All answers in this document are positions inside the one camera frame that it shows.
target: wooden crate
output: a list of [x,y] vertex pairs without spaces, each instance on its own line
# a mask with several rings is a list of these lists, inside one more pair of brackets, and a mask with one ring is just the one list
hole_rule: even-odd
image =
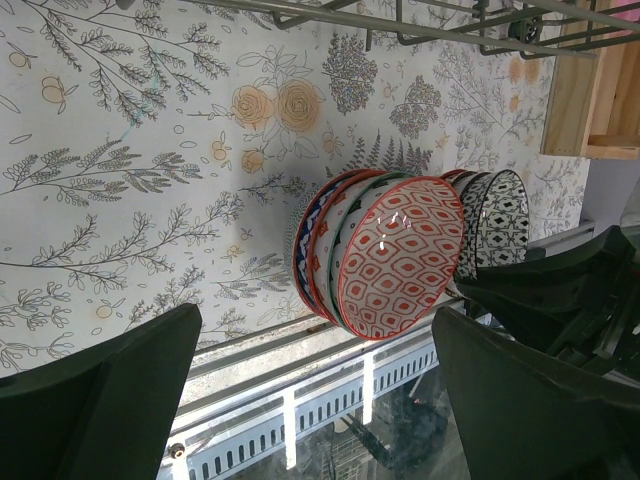
[[[598,2],[598,10],[610,6],[608,0]],[[574,23],[563,27],[563,33],[584,28],[586,22]],[[541,153],[638,159],[640,42],[595,53],[594,60],[557,57]]]

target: glass surface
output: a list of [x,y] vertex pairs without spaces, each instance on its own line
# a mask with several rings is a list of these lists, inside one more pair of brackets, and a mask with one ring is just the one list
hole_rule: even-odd
[[299,439],[290,469],[281,449],[230,478],[470,478],[439,367],[374,400],[369,424],[362,425],[362,414],[361,407]]

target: floral tablecloth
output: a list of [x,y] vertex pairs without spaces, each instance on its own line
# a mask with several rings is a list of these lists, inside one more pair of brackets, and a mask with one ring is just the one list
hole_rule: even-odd
[[0,0],[0,375],[183,302],[201,347],[306,314],[284,226],[345,169],[513,168],[532,239],[578,224],[588,161],[536,153],[553,59],[363,40],[173,0]]

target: metal wire rack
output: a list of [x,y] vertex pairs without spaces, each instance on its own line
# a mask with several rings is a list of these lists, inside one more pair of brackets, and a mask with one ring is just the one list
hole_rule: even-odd
[[[290,3],[283,0],[184,0],[221,7],[268,13],[275,26],[286,30],[308,21],[332,23],[367,31],[366,48],[371,49],[373,32],[395,33],[401,45],[417,45],[435,40],[451,40],[480,46],[483,55],[519,51],[525,59],[554,55],[593,58],[589,50],[640,40],[640,23],[620,19],[615,14],[640,10],[640,2],[599,10],[599,0],[528,0],[521,8],[506,7],[491,10],[489,0],[474,0],[466,7],[440,0],[416,0],[421,4],[457,10],[470,15],[465,25],[452,29],[438,29],[407,23],[403,20],[405,0],[396,0],[396,19],[376,18],[358,13],[340,11],[358,0],[331,0],[322,6]],[[550,20],[544,16],[559,13],[564,18]],[[552,38],[541,36],[545,26],[584,24],[585,28],[573,29]],[[507,26],[505,38],[487,35],[491,28]]]

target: screw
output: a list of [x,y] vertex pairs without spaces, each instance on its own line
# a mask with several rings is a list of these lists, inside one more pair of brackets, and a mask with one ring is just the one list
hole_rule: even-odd
[[171,447],[169,447],[169,455],[171,455],[171,458],[180,458],[182,457],[182,455],[184,455],[184,445],[182,445],[181,443],[176,443],[174,445],[171,445]]

